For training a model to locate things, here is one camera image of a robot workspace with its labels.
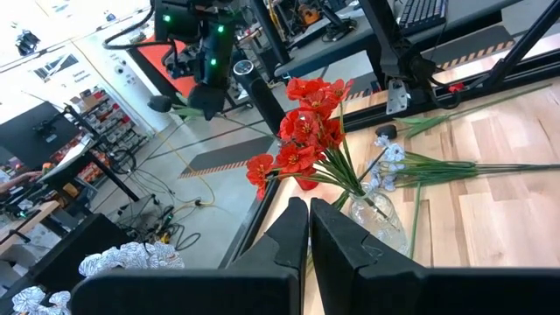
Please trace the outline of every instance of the computer monitor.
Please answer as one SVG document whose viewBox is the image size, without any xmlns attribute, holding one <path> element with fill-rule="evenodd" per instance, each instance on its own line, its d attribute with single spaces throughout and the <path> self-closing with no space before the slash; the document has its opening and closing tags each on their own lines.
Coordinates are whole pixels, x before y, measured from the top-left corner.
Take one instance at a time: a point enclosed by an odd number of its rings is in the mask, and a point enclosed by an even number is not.
<svg viewBox="0 0 560 315">
<path fill-rule="evenodd" d="M 0 146 L 30 169 L 38 169 L 80 130 L 45 101 L 0 124 Z"/>
</svg>

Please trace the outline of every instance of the person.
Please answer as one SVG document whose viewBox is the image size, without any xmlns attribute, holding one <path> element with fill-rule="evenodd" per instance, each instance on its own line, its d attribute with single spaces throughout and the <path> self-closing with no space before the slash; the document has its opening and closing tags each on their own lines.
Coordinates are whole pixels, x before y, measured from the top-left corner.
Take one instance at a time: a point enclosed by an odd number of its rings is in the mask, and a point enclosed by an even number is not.
<svg viewBox="0 0 560 315">
<path fill-rule="evenodd" d="M 17 186 L 26 180 L 34 180 L 43 174 L 42 171 L 28 171 L 5 183 L 0 183 L 0 193 L 7 193 L 12 187 Z"/>
</svg>

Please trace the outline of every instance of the clear vase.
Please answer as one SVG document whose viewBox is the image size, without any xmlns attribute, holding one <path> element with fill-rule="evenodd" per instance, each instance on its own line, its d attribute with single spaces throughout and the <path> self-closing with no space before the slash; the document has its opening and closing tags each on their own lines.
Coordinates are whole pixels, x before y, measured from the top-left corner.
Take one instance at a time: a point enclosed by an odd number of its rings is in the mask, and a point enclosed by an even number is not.
<svg viewBox="0 0 560 315">
<path fill-rule="evenodd" d="M 352 199 L 350 217 L 369 231 L 371 235 L 377 237 L 392 249 L 407 256 L 410 250 L 410 243 L 404 233 L 403 224 L 396 214 L 391 199 L 377 192 L 368 183 L 362 183 L 361 187 L 366 193 L 365 195 L 350 194 Z"/>
</svg>

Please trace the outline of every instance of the metal bracket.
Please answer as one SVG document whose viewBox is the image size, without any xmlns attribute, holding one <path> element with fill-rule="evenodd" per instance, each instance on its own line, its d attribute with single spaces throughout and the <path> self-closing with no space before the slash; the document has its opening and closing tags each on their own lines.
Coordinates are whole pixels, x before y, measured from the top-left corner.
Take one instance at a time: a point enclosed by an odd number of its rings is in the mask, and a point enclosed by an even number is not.
<svg viewBox="0 0 560 315">
<path fill-rule="evenodd" d="M 387 115 L 406 110 L 409 106 L 409 94 L 402 80 L 392 79 L 388 82 Z"/>
</svg>

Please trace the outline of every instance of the black metal frame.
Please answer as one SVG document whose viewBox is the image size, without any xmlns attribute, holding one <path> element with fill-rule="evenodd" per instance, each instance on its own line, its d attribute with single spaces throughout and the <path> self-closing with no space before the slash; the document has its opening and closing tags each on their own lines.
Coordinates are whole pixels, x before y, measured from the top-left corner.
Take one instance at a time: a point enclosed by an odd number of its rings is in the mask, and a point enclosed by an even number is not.
<svg viewBox="0 0 560 315">
<path fill-rule="evenodd" d="M 560 0 L 555 0 L 536 20 L 523 38 L 510 50 L 507 56 L 501 59 L 490 71 L 449 84 L 463 83 L 466 87 L 469 87 L 467 90 L 460 92 L 461 99 L 468 101 L 558 76 L 560 74 L 560 49 L 525 60 L 522 60 L 522 58 L 559 17 Z M 434 92 L 440 103 L 451 104 L 454 102 L 454 96 L 447 88 L 437 87 Z M 346 132 L 362 130 L 380 123 L 389 122 L 396 117 L 412 116 L 437 108 L 431 100 L 414 100 L 405 111 L 395 115 L 387 115 L 386 106 L 386 103 L 382 103 L 378 106 L 364 108 L 344 115 L 344 128 Z M 240 257 L 253 244 L 256 233 L 261 228 L 261 224 L 276 195 L 278 187 L 278 179 L 273 180 L 269 184 L 264 199 L 259 205 L 253 220 L 250 222 L 245 234 L 241 237 L 239 245 L 228 258 L 230 263 Z"/>
</svg>

